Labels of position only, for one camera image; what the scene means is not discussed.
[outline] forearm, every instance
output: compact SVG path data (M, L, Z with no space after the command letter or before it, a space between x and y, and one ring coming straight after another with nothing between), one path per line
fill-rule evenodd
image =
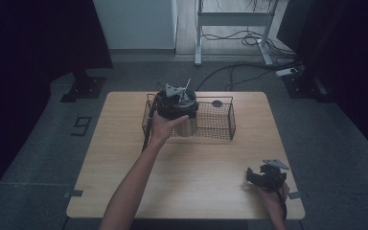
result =
M164 141L150 140L112 196L100 229L129 229Z
M283 220L282 216L277 213L269 213L271 224L275 230L286 230L286 222Z

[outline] metal mesh basket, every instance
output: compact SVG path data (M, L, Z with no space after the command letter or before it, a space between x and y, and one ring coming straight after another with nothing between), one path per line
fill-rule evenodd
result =
M144 133L154 97L155 95L148 94L142 123ZM198 112L194 136L232 140L236 130L233 97L196 97L196 100ZM177 136L175 131L172 132L172 136Z

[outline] metal frame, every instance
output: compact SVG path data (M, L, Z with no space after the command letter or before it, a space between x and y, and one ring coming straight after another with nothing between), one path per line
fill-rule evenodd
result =
M155 94L148 94L147 101L145 104L145 112L143 114L142 121L142 130L147 135L148 125L149 125L149 114L151 111L152 102L154 101ZM236 121L235 121L235 111L233 106L233 97L232 96L210 96L210 97L196 97L199 103L199 110L197 118L197 127L196 133L194 137L210 137L210 138L219 138L219 139L229 139L233 140L236 132ZM223 120L219 120L217 117L217 112L222 109L219 107L215 107L212 105L211 108L206 108L206 104L213 104L214 101L221 101L223 105L223 111L226 112L227 109L227 120L223 122ZM200 118L199 114L209 114L210 116L203 116L204 118ZM177 136L175 130L172 132L172 136Z
M258 39L259 50L266 65L272 65L266 42L277 3L274 0L270 12L202 12L202 0L198 0L196 14L195 66L201 65L201 28L203 26L265 26L262 39Z

